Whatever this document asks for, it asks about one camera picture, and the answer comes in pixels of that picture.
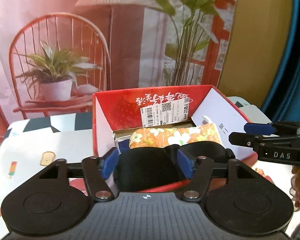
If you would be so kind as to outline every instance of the crosshair marking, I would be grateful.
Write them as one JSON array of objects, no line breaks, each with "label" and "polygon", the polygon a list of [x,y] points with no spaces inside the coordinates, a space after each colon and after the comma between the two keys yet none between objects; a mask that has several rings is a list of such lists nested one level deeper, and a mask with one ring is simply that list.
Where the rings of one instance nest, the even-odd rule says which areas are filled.
[{"label": "crosshair marking", "polygon": [[146,195],[143,195],[142,196],[144,199],[149,199],[149,198],[151,198],[151,196],[150,195],[148,195],[148,194],[146,194]]}]

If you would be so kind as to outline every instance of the popsicle print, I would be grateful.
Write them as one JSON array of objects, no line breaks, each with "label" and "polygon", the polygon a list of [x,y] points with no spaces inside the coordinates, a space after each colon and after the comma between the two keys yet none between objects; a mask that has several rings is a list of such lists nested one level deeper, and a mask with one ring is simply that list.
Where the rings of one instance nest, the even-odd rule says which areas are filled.
[{"label": "popsicle print", "polygon": [[10,165],[10,170],[9,170],[9,179],[14,175],[14,172],[16,170],[17,162],[12,162]]}]

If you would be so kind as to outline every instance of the backdrop poster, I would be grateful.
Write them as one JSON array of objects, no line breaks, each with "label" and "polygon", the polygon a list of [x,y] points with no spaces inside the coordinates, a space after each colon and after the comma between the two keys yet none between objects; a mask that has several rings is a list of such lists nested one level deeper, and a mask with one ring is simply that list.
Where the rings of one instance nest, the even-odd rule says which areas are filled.
[{"label": "backdrop poster", "polygon": [[218,85],[236,0],[0,0],[6,123],[91,110],[91,94]]}]

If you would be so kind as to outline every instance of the teal fabric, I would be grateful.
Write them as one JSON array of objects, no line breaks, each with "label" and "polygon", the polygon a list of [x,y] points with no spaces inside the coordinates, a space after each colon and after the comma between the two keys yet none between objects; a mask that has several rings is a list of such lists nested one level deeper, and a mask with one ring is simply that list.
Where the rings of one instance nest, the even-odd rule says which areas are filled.
[{"label": "teal fabric", "polygon": [[297,24],[298,24],[298,15],[299,15],[299,3],[300,0],[292,0],[292,14],[291,14],[291,23],[290,23],[290,30],[289,30],[289,35],[287,38],[287,44],[286,44],[286,48],[284,50],[280,65],[278,67],[276,76],[273,80],[273,83],[271,85],[271,88],[266,96],[265,101],[263,102],[263,105],[261,107],[261,111],[264,112],[268,106],[271,103],[271,100],[273,99],[276,90],[278,89],[278,86],[280,84],[280,81],[283,77],[284,71],[286,69],[290,54],[291,54],[291,50],[292,50],[292,46],[295,40],[295,36],[296,36],[296,30],[297,30]]},{"label": "teal fabric", "polygon": [[300,0],[293,0],[285,53],[262,111],[275,121],[300,121]]}]

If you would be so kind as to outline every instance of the qr code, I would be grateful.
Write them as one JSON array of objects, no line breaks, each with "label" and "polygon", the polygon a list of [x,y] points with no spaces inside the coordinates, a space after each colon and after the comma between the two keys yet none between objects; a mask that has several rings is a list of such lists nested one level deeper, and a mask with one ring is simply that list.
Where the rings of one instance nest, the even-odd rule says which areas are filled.
[{"label": "qr code", "polygon": [[171,111],[171,102],[162,104],[162,112]]}]

